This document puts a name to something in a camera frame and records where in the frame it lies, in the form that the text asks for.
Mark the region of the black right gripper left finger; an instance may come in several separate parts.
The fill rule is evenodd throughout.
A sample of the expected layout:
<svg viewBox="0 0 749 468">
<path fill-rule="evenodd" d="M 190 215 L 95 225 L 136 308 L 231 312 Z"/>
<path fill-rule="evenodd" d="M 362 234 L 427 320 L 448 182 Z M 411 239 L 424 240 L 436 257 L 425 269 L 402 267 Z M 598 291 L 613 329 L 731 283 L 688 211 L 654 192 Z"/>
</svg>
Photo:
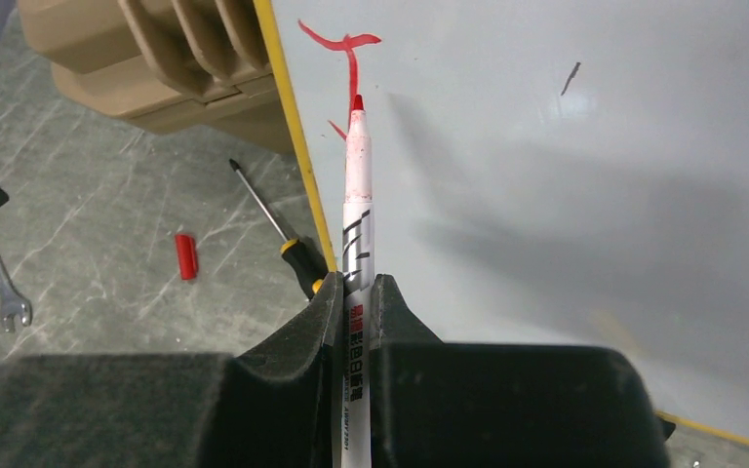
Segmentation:
<svg viewBox="0 0 749 468">
<path fill-rule="evenodd" d="M 251 350 L 0 364 L 0 467 L 329 467 L 338 274 Z"/>
</svg>

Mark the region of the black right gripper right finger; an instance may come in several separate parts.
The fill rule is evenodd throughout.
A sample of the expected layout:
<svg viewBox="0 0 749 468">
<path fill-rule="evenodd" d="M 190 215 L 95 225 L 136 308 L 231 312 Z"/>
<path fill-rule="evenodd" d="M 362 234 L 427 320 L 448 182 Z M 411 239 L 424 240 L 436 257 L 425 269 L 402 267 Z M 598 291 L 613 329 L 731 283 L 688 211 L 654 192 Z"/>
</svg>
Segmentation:
<svg viewBox="0 0 749 468">
<path fill-rule="evenodd" d="M 643 379 L 599 346 L 453 343 L 373 289 L 376 467 L 666 467 Z"/>
</svg>

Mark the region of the red whiteboard marker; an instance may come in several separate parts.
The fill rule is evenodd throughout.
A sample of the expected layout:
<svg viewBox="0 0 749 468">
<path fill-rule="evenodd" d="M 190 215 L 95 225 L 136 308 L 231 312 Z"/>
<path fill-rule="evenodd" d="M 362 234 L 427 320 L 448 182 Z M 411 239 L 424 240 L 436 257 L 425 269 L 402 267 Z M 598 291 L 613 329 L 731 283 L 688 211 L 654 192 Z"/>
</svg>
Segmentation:
<svg viewBox="0 0 749 468">
<path fill-rule="evenodd" d="M 372 139 L 363 97 L 352 102 L 342 206 L 344 284 L 342 467 L 371 467 L 370 321 L 374 269 Z"/>
</svg>

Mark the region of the red marker cap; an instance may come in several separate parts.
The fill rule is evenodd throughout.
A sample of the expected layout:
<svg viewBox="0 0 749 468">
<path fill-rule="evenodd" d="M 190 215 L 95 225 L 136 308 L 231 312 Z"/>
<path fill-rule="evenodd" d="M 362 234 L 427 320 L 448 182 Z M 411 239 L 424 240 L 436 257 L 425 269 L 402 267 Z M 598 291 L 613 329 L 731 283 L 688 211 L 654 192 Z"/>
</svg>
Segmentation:
<svg viewBox="0 0 749 468">
<path fill-rule="evenodd" d="M 191 235 L 184 233 L 176 234 L 174 239 L 179 276 L 182 281 L 192 281 L 197 278 L 199 272 L 196 241 Z"/>
</svg>

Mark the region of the yellow-framed whiteboard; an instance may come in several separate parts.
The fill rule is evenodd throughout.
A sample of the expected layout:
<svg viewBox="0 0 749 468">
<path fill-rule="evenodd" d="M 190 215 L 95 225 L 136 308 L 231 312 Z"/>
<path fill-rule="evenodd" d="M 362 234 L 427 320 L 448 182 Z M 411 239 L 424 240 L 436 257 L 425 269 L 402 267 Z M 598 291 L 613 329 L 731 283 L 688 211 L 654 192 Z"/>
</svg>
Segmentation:
<svg viewBox="0 0 749 468">
<path fill-rule="evenodd" d="M 749 467 L 749 1 L 259 1 L 320 245 L 361 95 L 374 264 L 446 340 L 622 352 Z"/>
</svg>

